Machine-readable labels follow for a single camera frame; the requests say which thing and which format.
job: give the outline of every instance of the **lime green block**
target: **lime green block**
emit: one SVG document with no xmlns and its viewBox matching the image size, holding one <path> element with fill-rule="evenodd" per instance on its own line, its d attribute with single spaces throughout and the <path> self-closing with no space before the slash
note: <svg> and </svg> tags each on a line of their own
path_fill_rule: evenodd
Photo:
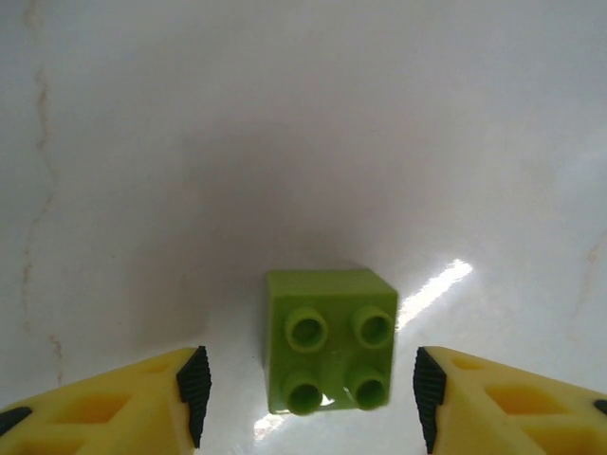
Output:
<svg viewBox="0 0 607 455">
<path fill-rule="evenodd" d="M 396 291 L 371 270 L 271 271 L 272 413 L 374 410 L 390 397 Z"/>
</svg>

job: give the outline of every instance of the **white tabletop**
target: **white tabletop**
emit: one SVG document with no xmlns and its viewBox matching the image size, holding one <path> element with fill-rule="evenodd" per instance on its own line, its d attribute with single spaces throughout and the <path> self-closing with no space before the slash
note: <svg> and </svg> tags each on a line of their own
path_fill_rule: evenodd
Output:
<svg viewBox="0 0 607 455">
<path fill-rule="evenodd" d="M 0 7 L 0 406 L 204 344 L 208 454 L 424 452 L 414 352 L 607 391 L 600 0 Z M 263 273 L 373 268 L 392 401 L 267 415 Z"/>
</svg>

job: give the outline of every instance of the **black rubber pad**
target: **black rubber pad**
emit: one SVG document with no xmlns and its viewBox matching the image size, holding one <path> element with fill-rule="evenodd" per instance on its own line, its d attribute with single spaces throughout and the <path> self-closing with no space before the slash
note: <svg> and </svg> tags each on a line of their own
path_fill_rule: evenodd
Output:
<svg viewBox="0 0 607 455">
<path fill-rule="evenodd" d="M 607 400 L 595 401 L 595 408 L 600 410 L 603 414 L 607 415 Z"/>
<path fill-rule="evenodd" d="M 447 375 L 443 369 L 426 348 L 419 348 L 415 359 L 414 394 L 428 453 L 434 450 L 438 433 L 436 409 L 443 404 L 446 386 Z"/>
<path fill-rule="evenodd" d="M 21 407 L 0 412 L 0 436 L 31 414 L 31 408 Z"/>
<path fill-rule="evenodd" d="M 194 447 L 200 447 L 200 436 L 207 415 L 207 403 L 211 394 L 211 370 L 207 349 L 198 347 L 177 373 L 177 386 L 181 401 L 190 409 L 190 435 Z"/>
</svg>

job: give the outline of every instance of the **green lego brick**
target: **green lego brick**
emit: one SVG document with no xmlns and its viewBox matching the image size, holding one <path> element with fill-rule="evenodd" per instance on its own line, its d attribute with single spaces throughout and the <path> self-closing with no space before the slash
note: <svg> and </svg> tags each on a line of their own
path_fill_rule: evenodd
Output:
<svg viewBox="0 0 607 455">
<path fill-rule="evenodd" d="M 373 271 L 267 273 L 272 413 L 373 410 L 390 397 L 397 292 Z"/>
</svg>

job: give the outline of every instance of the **toy block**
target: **toy block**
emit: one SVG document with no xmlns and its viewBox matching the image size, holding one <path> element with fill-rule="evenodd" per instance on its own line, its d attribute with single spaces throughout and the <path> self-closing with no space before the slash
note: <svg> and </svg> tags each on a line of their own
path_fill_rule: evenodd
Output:
<svg viewBox="0 0 607 455">
<path fill-rule="evenodd" d="M 205 348 L 173 351 L 7 407 L 0 454 L 192 454 L 210 391 Z"/>
<path fill-rule="evenodd" d="M 414 394 L 434 455 L 607 455 L 607 394 L 419 348 Z"/>
<path fill-rule="evenodd" d="M 374 410 L 388 403 L 396 291 L 371 270 L 267 274 L 271 413 Z"/>
</svg>

